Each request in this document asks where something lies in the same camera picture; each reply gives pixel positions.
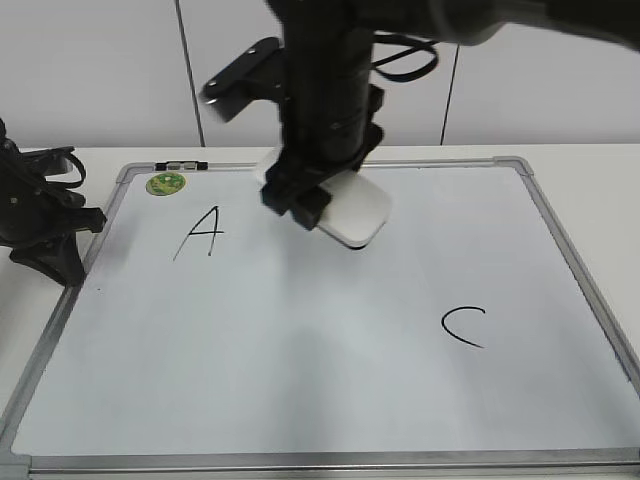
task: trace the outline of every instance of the green sticker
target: green sticker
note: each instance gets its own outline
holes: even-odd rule
[[[187,184],[187,179],[179,173],[164,172],[147,182],[147,192],[157,197],[165,197],[179,192]]]

